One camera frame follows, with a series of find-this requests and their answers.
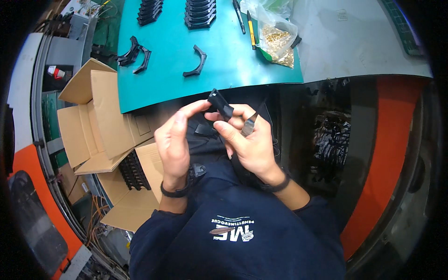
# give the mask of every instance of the orange machine panel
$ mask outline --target orange machine panel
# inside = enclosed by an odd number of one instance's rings
[[[51,221],[67,243],[67,247],[69,249],[67,258],[71,260],[81,247],[82,242],[79,240],[70,225],[65,220],[64,216],[56,205],[52,194],[50,193],[47,182],[45,181],[45,177],[42,172],[42,168],[40,166],[36,147],[34,145],[29,145],[14,154],[13,174],[19,170],[26,171],[31,177],[40,202],[42,203]],[[60,264],[60,270],[62,270],[66,266],[67,262],[67,259],[65,259]],[[60,270],[56,271],[56,273],[52,277],[53,279],[59,279],[62,274]]]
[[[377,79],[378,126],[364,189],[340,238],[344,257],[359,248],[374,228],[395,189],[405,160],[415,104],[428,79],[384,76]]]

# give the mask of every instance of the printed logo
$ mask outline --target printed logo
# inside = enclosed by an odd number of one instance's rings
[[[216,228],[210,231],[210,234],[215,235],[213,240],[227,240],[236,242],[241,236],[243,242],[247,242],[254,238],[254,231],[249,230],[249,225],[254,221],[250,217],[227,218],[217,215],[218,219],[211,219],[211,222],[216,224]]]

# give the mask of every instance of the wrist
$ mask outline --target wrist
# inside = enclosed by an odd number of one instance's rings
[[[164,175],[163,179],[164,189],[169,192],[175,192],[176,190],[181,190],[185,188],[186,180],[187,180],[187,174],[181,177]]]
[[[283,183],[285,180],[285,174],[281,168],[275,164],[272,168],[269,168],[263,174],[257,175],[260,180],[267,185],[277,186]]]

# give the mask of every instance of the navy sweatshirt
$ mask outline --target navy sweatshirt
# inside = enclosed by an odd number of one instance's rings
[[[344,278],[339,232],[323,198],[291,211],[238,182],[230,163],[210,164],[185,214],[155,210],[131,241],[131,280]],[[234,229],[210,233],[225,227]]]

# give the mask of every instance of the hand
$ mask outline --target hand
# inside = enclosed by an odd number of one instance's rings
[[[226,140],[225,146],[229,158],[236,152],[242,166],[254,173],[265,184],[279,185],[284,173],[276,164],[272,147],[271,125],[261,116],[255,120],[254,131],[244,138],[241,135],[244,121],[255,114],[255,110],[246,104],[230,104],[234,108],[233,117],[223,121],[218,113],[205,113],[205,118],[214,121],[214,128]]]
[[[163,126],[154,132],[155,142],[164,167],[164,188],[174,192],[185,187],[190,166],[187,139],[187,122],[194,114],[211,106],[207,100],[199,100],[182,107]]]

